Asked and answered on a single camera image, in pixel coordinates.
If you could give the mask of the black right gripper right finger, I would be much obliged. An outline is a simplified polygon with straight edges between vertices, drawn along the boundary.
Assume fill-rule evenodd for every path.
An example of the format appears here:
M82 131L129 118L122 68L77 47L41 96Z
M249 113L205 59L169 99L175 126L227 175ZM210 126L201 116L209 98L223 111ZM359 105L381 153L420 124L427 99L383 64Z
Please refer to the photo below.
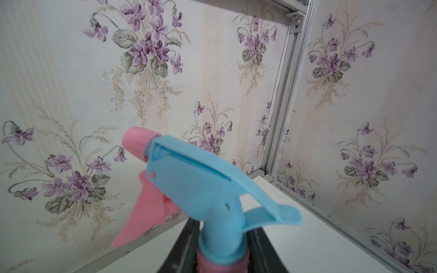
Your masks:
M289 273L263 228L246 234L250 250L249 273Z

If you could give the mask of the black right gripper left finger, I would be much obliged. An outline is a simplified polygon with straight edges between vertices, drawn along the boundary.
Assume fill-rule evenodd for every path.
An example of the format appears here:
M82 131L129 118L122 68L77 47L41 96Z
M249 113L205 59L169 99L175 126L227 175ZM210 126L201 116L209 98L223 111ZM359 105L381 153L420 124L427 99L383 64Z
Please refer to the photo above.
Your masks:
M189 218L157 273L196 273L200 222Z

